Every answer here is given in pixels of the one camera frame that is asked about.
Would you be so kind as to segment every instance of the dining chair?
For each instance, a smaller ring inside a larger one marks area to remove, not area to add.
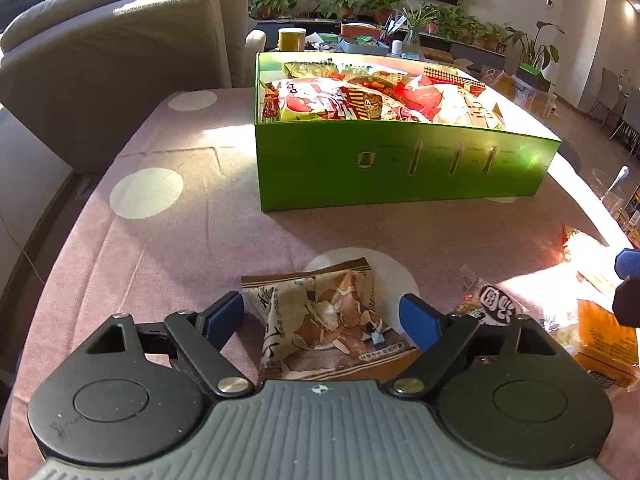
[[[618,77],[607,68],[602,67],[602,81],[600,82],[600,91],[598,92],[598,100],[589,110],[589,115],[595,110],[598,104],[601,104],[607,109],[607,115],[602,121],[600,127],[609,119],[609,114],[616,107],[620,100],[620,88],[618,87]]]
[[[613,139],[622,128],[631,128],[634,132],[635,140],[631,143],[631,151],[629,156],[633,155],[638,142],[640,140],[640,89],[633,88],[629,93],[629,97],[626,100],[626,108],[622,114],[622,122],[613,132],[613,135],[609,137],[609,140]]]

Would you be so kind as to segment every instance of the beige sofa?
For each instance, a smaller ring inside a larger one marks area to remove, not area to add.
[[[46,0],[0,37],[0,103],[100,174],[172,92],[253,84],[249,24],[246,0]]]

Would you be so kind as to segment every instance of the white cable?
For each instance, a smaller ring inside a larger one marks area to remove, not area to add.
[[[27,259],[29,265],[31,266],[31,269],[33,269],[33,273],[36,275],[36,278],[39,280],[40,283],[42,283],[42,285],[44,285],[44,280],[40,277],[40,275],[38,274],[38,271],[36,270],[36,266],[33,264],[33,262],[31,261],[31,258],[29,257],[29,255],[25,252],[24,248],[22,247],[22,245],[20,244],[20,242],[18,240],[16,240],[14,238],[14,236],[11,234],[11,231],[9,230],[9,226],[6,224],[6,221],[4,220],[4,217],[2,216],[2,213],[0,213],[0,221],[2,221],[2,225],[4,225],[4,228],[6,230],[6,233],[9,235],[9,238],[11,238],[11,240],[13,241],[13,243],[16,245],[16,247],[18,247],[18,249],[20,249],[20,252],[24,255],[24,257]]]

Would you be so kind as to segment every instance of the green box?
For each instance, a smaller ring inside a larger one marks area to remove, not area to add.
[[[255,142],[263,211],[446,198],[531,196],[561,140],[491,88],[508,131],[405,121],[262,122],[259,81],[283,62],[376,64],[420,75],[424,63],[321,52],[265,52],[256,63]],[[458,75],[470,78],[458,70]]]

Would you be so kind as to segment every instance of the pink tablecloth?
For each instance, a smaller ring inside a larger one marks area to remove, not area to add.
[[[159,321],[175,310],[209,306],[238,289],[243,274],[304,270],[358,253],[370,260],[376,295],[386,304],[418,292],[450,310],[460,300],[460,267],[467,265],[537,312],[563,309],[575,303],[577,289],[575,273],[561,264],[561,222],[625,245],[614,221],[558,156],[537,195],[513,203],[262,213],[253,106],[251,89],[167,99],[93,193],[47,281],[24,350],[12,407],[11,480],[27,478],[42,462],[26,421],[32,393],[112,313]],[[121,182],[149,168],[158,170]],[[252,380],[260,338],[249,317],[223,350]],[[640,478],[639,407],[635,394],[616,400],[614,429],[600,457],[620,479]]]

